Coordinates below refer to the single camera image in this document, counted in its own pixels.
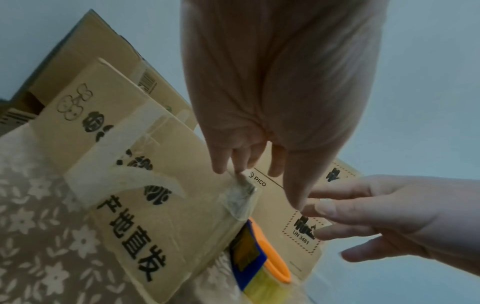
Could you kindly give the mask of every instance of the packing tape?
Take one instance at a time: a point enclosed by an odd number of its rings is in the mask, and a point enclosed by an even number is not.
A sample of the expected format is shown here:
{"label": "packing tape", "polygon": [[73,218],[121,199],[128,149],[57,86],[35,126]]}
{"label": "packing tape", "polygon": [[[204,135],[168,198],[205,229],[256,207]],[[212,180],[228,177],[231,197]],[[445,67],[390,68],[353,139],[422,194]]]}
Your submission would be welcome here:
{"label": "packing tape", "polygon": [[85,208],[97,204],[112,193],[154,184],[186,197],[176,179],[134,167],[114,166],[115,161],[159,119],[168,119],[163,107],[146,102],[119,122],[68,170],[65,181]]}

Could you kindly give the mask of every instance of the fingernail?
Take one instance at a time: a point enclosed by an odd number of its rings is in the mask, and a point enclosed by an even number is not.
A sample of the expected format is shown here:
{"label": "fingernail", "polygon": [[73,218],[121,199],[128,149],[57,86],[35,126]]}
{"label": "fingernail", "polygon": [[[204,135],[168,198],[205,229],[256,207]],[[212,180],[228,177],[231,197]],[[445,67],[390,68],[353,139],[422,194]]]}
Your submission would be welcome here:
{"label": "fingernail", "polygon": [[334,201],[330,199],[321,199],[315,204],[315,211],[318,212],[320,216],[333,216],[337,210]]}

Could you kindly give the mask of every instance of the hand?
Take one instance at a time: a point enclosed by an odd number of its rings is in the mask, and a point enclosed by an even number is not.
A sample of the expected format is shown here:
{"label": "hand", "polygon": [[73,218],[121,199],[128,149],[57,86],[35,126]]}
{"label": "hand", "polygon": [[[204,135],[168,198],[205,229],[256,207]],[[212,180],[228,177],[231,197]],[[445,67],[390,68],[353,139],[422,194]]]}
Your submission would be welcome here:
{"label": "hand", "polygon": [[341,253],[350,262],[400,255],[431,258],[480,275],[480,181],[372,176],[313,189],[302,211],[335,222],[320,240],[380,236]]}
{"label": "hand", "polygon": [[385,0],[183,0],[182,58],[213,170],[270,176],[301,210],[370,94]]}

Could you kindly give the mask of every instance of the brown cardboard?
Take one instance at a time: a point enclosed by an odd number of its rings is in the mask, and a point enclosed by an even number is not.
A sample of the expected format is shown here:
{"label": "brown cardboard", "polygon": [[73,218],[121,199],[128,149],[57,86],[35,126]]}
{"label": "brown cardboard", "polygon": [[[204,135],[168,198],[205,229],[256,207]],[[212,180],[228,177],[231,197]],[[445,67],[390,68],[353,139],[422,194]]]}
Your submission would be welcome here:
{"label": "brown cardboard", "polygon": [[[267,175],[272,159],[271,148],[269,143],[255,168],[247,173],[254,185],[262,188],[252,217],[290,271],[300,280],[305,280],[320,259],[325,245],[325,242],[313,237],[312,226],[320,228],[331,223],[322,218],[303,217],[290,206],[283,189],[283,177],[272,178]],[[318,182],[359,175],[356,170],[336,159]]]}
{"label": "brown cardboard", "polygon": [[197,121],[190,105],[93,10],[61,42],[29,91],[47,105],[96,58],[105,59],[189,128],[195,128]]}
{"label": "brown cardboard", "polygon": [[[232,168],[214,174],[194,132],[103,60],[31,124],[103,244],[150,302],[166,302],[202,271],[253,209],[257,194],[246,179]],[[134,256],[132,237],[147,243]],[[145,267],[157,269],[149,278]]]}

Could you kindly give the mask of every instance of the floral fabric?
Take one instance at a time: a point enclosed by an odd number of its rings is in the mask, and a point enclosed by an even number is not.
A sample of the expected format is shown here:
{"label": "floral fabric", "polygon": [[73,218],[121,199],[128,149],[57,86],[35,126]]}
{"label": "floral fabric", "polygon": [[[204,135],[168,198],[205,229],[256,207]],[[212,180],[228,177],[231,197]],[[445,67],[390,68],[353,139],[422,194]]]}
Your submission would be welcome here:
{"label": "floral fabric", "polygon": [[[29,125],[0,137],[0,303],[143,303]],[[299,292],[292,303],[307,303]],[[171,304],[246,303],[222,254]]]}

